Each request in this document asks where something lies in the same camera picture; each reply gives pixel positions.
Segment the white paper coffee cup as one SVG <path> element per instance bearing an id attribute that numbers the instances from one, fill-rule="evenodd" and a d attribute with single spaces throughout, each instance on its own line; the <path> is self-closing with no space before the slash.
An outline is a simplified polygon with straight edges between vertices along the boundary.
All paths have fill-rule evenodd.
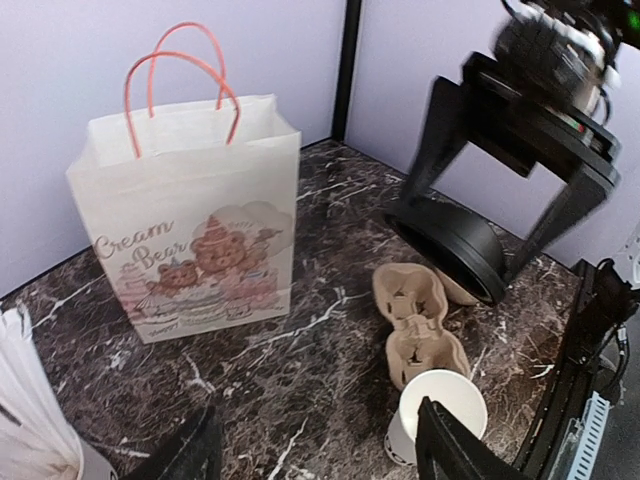
<path id="1" fill-rule="evenodd" d="M 402 390 L 384 449 L 395 463 L 414 466 L 427 451 L 440 458 L 455 451 L 454 437 L 478 442 L 487 425 L 488 410 L 478 387 L 457 372 L 433 369 Z"/>

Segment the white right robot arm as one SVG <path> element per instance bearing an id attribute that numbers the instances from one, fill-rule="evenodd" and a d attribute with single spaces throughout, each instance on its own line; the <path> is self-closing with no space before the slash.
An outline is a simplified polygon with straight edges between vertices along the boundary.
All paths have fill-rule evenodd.
<path id="1" fill-rule="evenodd" d="M 386 216 L 409 245 L 487 304 L 615 189 L 620 144 L 592 115 L 619 81 L 619 47 L 639 43 L 634 1 L 519 1 L 507 12 L 492 56 L 471 54 L 460 83 L 433 82 L 416 157 Z M 426 195 L 468 144 L 520 176 L 540 165 L 563 181 L 512 258 L 478 215 Z"/>

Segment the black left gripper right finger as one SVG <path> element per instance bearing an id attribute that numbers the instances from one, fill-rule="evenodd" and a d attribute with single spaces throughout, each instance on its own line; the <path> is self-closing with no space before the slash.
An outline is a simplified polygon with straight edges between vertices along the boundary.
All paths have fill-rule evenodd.
<path id="1" fill-rule="evenodd" d="M 437 479 L 437 468 L 447 479 L 528 479 L 497 457 L 440 402 L 428 396 L 422 399 L 418 410 L 415 451 L 420 480 Z"/>

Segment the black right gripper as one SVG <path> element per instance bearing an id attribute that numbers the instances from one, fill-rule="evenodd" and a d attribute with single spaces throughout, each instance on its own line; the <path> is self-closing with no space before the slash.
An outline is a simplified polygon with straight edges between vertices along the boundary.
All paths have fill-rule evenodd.
<path id="1" fill-rule="evenodd" d="M 563 113 L 535 102 L 496 60 L 474 52 L 462 66 L 462 86 L 441 76 L 432 84 L 402 199 L 414 204 L 424 197 L 467 138 L 522 177 L 536 164 L 559 178 L 571 177 L 516 251 L 507 284 L 604 203 L 619 182 L 614 161 L 621 145 L 611 132 L 575 108 Z"/>

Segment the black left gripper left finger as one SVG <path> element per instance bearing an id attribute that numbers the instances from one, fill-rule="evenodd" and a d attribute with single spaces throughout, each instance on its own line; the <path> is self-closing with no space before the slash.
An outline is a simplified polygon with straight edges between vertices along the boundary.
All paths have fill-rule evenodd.
<path id="1" fill-rule="evenodd" d="M 221 479 L 222 440 L 223 428 L 216 408 L 199 408 L 123 479 Z"/>

